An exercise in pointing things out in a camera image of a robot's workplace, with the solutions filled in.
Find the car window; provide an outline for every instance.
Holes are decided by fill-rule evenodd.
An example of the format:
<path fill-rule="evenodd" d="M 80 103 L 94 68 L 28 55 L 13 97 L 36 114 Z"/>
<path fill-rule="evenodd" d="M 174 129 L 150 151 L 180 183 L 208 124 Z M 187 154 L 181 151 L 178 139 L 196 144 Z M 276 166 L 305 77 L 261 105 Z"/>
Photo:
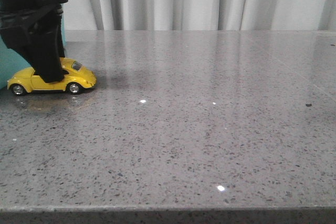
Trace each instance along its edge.
<path fill-rule="evenodd" d="M 72 66 L 71 66 L 73 69 L 79 71 L 79 69 L 82 67 L 82 64 L 79 63 L 78 61 L 75 61 Z"/>

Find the hubcap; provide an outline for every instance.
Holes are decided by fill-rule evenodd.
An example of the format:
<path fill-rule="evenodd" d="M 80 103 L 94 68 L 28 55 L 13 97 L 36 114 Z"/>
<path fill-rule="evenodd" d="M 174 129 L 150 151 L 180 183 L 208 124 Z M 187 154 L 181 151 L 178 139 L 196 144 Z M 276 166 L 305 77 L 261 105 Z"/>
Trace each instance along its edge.
<path fill-rule="evenodd" d="M 23 93 L 23 88 L 21 86 L 14 86 L 13 91 L 15 94 L 22 94 Z"/>
<path fill-rule="evenodd" d="M 78 93 L 79 87 L 76 84 L 71 84 L 70 87 L 69 87 L 69 90 L 70 90 L 71 93 Z"/>

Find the toy car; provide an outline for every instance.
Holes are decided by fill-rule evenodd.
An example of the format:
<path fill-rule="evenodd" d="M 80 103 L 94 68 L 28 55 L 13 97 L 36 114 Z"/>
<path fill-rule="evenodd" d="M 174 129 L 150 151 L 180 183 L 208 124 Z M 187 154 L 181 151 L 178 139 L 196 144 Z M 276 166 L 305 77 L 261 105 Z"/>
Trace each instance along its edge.
<path fill-rule="evenodd" d="M 25 95 L 33 91 L 68 91 L 71 94 L 80 94 L 83 89 L 92 88 L 97 78 L 79 62 L 70 58 L 60 58 L 64 79 L 58 82 L 45 83 L 32 68 L 25 68 L 8 80 L 7 88 L 14 95 Z"/>

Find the curtain fold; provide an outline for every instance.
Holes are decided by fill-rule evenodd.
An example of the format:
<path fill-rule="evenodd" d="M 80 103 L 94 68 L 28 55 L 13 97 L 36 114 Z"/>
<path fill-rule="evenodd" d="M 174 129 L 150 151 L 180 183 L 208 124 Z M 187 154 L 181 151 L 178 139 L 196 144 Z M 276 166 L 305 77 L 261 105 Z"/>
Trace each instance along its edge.
<path fill-rule="evenodd" d="M 336 0 L 69 0 L 66 29 L 336 30 Z"/>

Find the granite countertop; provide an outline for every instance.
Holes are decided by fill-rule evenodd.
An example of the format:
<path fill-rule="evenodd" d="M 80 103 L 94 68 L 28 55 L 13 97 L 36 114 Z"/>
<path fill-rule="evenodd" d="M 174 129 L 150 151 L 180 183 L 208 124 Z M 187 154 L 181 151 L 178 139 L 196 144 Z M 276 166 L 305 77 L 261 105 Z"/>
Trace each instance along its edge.
<path fill-rule="evenodd" d="M 68 31 L 81 95 L 0 90 L 0 212 L 336 209 L 336 33 Z"/>

